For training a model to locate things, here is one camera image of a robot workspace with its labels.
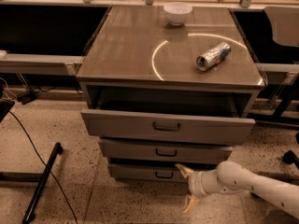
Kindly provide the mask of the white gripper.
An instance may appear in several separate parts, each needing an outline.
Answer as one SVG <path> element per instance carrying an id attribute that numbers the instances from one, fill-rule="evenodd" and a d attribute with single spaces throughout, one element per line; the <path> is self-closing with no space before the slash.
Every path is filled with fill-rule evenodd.
<path id="1" fill-rule="evenodd" d="M 179 163 L 176 164 L 176 167 L 180 170 L 184 178 L 188 178 L 188 188 L 191 195 L 188 194 L 185 198 L 183 212 L 189 213 L 199 203 L 198 198 L 207 196 L 202 182 L 203 172 L 193 171 L 193 169 Z"/>

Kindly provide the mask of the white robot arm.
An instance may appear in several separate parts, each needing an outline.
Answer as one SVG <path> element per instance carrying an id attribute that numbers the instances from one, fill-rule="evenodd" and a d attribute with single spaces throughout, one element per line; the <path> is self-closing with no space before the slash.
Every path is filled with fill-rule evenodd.
<path id="1" fill-rule="evenodd" d="M 193 210 L 200 199 L 207 195 L 232 195 L 249 191 L 299 218 L 299 187 L 296 185 L 256 175 L 233 161 L 223 161 L 216 169 L 209 171 L 194 171 L 179 163 L 176 167 L 188 181 L 184 213 Z"/>

